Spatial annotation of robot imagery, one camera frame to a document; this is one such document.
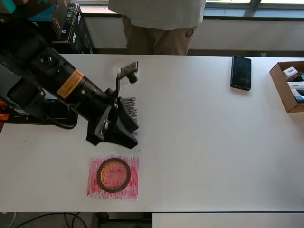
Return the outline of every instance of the red scribbled paper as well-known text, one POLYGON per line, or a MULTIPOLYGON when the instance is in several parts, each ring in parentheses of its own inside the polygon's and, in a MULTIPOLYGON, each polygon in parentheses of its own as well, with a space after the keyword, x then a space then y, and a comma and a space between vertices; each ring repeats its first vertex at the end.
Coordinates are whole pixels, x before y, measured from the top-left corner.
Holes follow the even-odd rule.
POLYGON ((91 168, 89 171, 89 179, 87 183, 86 193, 88 196, 97 199, 119 199, 119 200, 137 200, 138 195, 138 166, 139 161, 137 157, 126 157, 123 155, 94 155, 92 156, 91 168), (103 191, 97 182, 97 171, 99 166, 110 158, 120 158, 124 160, 130 167, 131 178, 130 182, 122 191, 117 193, 109 193, 103 191))

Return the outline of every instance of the orange label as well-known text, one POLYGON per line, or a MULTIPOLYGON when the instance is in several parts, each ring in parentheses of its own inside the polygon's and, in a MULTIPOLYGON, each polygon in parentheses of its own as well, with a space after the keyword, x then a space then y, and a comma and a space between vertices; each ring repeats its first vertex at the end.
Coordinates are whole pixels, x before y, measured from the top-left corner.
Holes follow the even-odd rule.
POLYGON ((71 74, 68 80, 58 89, 57 94, 66 99, 71 92, 79 85, 84 75, 77 69, 71 74))

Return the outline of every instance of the white shirt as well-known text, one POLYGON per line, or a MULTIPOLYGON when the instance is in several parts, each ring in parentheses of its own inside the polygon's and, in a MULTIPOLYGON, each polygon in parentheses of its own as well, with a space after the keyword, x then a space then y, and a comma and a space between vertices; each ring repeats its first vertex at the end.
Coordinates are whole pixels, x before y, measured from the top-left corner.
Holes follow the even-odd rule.
POLYGON ((126 15, 133 25, 173 30, 197 26, 206 0, 109 0, 109 10, 126 15))

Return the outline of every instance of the person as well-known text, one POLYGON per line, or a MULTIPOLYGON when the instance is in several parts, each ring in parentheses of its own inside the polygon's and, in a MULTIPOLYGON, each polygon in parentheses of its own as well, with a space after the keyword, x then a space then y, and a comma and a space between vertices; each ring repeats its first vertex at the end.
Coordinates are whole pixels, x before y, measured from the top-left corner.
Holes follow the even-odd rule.
POLYGON ((109 0, 133 55, 186 55, 206 0, 109 0))

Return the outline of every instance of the small white box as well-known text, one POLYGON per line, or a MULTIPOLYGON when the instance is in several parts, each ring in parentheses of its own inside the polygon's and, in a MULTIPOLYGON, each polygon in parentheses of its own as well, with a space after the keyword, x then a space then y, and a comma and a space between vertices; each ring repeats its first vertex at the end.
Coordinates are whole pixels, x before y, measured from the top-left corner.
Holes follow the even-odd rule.
POLYGON ((284 70, 283 74, 287 82, 290 82, 296 77, 298 77, 298 71, 293 66, 291 68, 288 68, 287 70, 284 70))

